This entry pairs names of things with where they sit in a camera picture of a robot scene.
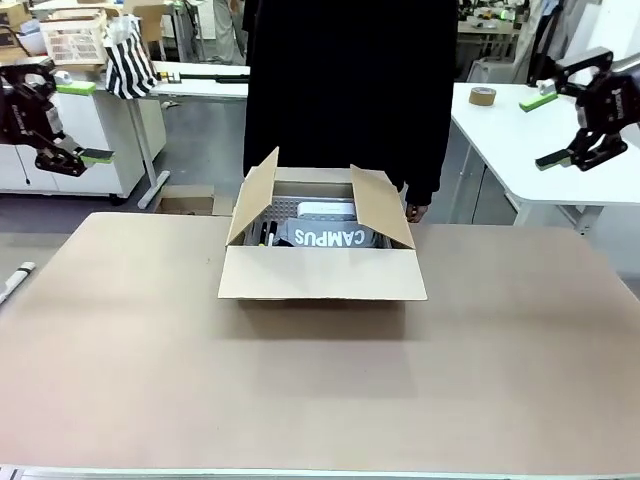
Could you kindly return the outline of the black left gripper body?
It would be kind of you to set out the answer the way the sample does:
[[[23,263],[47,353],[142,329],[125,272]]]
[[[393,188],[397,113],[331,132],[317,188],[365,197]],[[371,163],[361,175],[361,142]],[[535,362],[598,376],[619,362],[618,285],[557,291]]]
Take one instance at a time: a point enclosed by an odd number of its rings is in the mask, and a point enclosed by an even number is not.
[[[61,122],[51,102],[56,92],[52,67],[1,68],[1,143],[51,146]]]

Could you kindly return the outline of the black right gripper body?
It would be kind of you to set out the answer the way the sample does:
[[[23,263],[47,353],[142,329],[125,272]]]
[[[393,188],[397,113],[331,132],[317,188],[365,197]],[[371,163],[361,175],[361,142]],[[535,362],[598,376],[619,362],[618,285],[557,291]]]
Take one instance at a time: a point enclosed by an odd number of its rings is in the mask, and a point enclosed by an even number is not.
[[[598,72],[577,96],[579,126],[596,133],[619,133],[639,122],[639,70]]]

